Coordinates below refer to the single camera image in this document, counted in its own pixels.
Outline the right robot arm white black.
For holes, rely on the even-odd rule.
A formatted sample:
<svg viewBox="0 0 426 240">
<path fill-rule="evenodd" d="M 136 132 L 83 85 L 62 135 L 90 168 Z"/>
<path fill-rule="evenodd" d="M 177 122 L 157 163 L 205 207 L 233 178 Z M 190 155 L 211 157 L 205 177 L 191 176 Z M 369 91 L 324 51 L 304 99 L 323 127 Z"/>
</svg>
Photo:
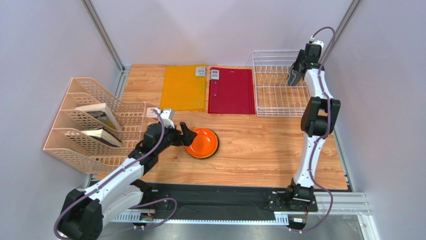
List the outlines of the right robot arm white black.
<svg viewBox="0 0 426 240">
<path fill-rule="evenodd" d="M 320 64 L 324 44 L 311 40 L 300 50 L 288 73 L 287 83 L 294 87 L 300 80 L 308 86 L 310 99 L 301 118 L 304 142 L 300 164 L 285 192 L 288 209 L 305 210 L 314 201 L 315 172 L 321 149 L 335 127 L 341 102 L 327 87 L 325 68 Z"/>
</svg>

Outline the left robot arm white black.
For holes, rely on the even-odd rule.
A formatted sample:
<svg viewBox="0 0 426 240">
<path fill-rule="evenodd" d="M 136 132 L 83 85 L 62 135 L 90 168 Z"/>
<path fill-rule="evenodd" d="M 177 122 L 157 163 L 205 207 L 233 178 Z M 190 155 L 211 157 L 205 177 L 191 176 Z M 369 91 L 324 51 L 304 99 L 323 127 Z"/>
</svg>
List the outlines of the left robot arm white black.
<svg viewBox="0 0 426 240">
<path fill-rule="evenodd" d="M 140 178 L 158 162 L 159 154 L 170 146 L 188 147 L 195 140 L 196 132 L 184 122 L 180 127 L 150 124 L 119 167 L 84 190 L 70 191 L 54 223 L 55 236 L 61 240 L 97 240 L 111 220 L 140 204 L 151 190 Z"/>
</svg>

